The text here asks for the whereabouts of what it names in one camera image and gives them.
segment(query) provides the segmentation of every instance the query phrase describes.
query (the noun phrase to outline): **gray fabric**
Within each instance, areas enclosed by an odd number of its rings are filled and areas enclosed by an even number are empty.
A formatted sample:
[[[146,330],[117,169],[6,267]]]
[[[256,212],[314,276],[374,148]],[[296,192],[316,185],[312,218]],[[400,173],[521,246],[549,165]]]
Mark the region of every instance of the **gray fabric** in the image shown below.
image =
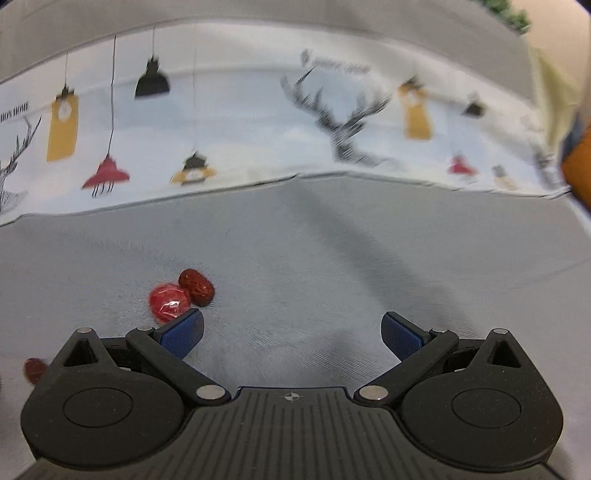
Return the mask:
[[[532,99],[525,43],[466,0],[15,0],[0,10],[0,79],[99,38],[186,18],[308,24],[404,40]]]
[[[0,478],[32,460],[18,429],[24,359],[52,358],[77,327],[117,336],[155,325],[148,290],[187,267],[217,294],[186,361],[232,391],[353,391],[397,363],[379,334],[387,310],[464,337],[511,329],[565,413],[554,465],[589,477],[591,241],[565,200],[294,179],[30,216],[0,239]]]

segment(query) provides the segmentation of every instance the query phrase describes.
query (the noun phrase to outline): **deer antler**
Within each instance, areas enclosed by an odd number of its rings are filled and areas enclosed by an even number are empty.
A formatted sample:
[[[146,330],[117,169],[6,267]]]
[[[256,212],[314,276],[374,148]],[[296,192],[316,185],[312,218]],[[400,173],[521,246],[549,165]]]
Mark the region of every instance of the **deer antler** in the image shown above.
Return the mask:
[[[18,157],[20,157],[23,154],[23,152],[28,148],[28,146],[31,144],[31,141],[33,140],[33,137],[35,136],[35,133],[37,133],[37,128],[39,128],[39,124],[41,124],[41,118],[39,118],[39,121],[37,122],[35,128],[33,129],[33,126],[31,125],[31,123],[29,122],[27,117],[25,117],[24,120],[27,123],[27,136],[23,139],[22,144],[21,144],[19,142],[19,138],[17,135],[17,148],[14,151],[14,153],[12,154],[12,156],[10,157],[10,162],[5,167],[6,175],[11,174],[14,171],[14,169],[17,167]]]
[[[306,74],[304,74],[294,86],[291,86],[287,81],[287,76],[283,76],[281,79],[281,87],[285,92],[285,95],[289,100],[293,102],[293,104],[307,112],[315,113],[318,116],[318,124],[329,130],[334,131],[339,125],[335,122],[332,117],[332,112],[328,108],[328,106],[324,105],[321,101],[322,98],[322,88],[316,92],[314,95],[314,99],[310,100],[310,95],[304,95],[301,84],[304,82],[306,77],[312,73],[314,68],[308,70]]]
[[[386,105],[391,98],[390,96],[384,98],[380,93],[375,93],[374,97],[374,101],[370,106],[368,106],[367,98],[363,93],[357,96],[357,108],[353,111],[349,117],[349,120],[347,120],[345,123],[347,127],[353,127],[366,116],[380,113],[386,108]]]

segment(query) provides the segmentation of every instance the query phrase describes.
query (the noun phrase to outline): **red round object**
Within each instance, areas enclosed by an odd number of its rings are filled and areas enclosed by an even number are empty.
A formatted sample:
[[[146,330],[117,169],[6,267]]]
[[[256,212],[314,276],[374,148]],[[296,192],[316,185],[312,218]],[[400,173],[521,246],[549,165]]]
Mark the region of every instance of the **red round object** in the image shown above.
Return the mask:
[[[25,360],[24,374],[29,383],[37,385],[37,382],[39,382],[39,379],[46,371],[47,364],[40,358],[28,358]]]
[[[150,291],[148,305],[156,320],[168,323],[191,308],[191,296],[175,283],[164,283]]]
[[[189,291],[191,300],[199,307],[206,307],[209,305],[215,295],[212,283],[197,270],[193,270],[192,268],[189,268],[180,274],[178,284]]]

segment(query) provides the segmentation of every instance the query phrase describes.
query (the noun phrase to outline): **metal rivet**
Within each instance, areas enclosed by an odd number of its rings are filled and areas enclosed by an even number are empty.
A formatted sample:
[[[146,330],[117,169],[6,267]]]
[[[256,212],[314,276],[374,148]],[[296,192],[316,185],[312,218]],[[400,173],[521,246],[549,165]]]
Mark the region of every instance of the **metal rivet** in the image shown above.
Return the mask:
[[[365,400],[378,401],[388,396],[388,390],[380,385],[367,385],[359,390],[359,395]]]
[[[204,400],[219,400],[226,394],[226,389],[219,385],[204,385],[197,389],[197,396]]]

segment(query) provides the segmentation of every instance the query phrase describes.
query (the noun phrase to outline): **red date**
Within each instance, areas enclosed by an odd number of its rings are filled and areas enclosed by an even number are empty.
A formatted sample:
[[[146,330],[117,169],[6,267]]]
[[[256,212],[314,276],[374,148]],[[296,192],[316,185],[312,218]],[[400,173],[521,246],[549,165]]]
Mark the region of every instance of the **red date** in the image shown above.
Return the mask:
[[[199,306],[206,307],[213,300],[215,289],[212,283],[197,270],[189,268],[178,277],[178,284],[186,288],[191,295],[191,301]]]

